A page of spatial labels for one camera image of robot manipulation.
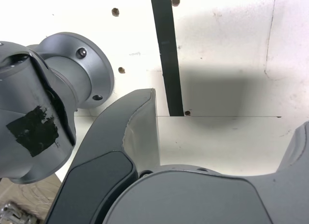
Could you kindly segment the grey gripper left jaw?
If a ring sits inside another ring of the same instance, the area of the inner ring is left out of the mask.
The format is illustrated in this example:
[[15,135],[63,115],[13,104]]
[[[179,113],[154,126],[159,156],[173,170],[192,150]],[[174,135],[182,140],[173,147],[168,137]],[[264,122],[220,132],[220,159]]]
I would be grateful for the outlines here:
[[100,224],[145,170],[160,165],[154,89],[106,108],[83,139],[46,217],[48,224]]

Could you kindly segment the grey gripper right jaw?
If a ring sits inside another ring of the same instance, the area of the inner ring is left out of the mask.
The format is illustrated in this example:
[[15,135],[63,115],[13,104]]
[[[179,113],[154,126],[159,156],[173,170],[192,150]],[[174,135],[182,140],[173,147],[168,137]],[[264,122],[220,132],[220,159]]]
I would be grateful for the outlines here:
[[306,224],[309,125],[293,134],[276,172],[230,176],[165,168],[139,179],[114,202],[106,224]]

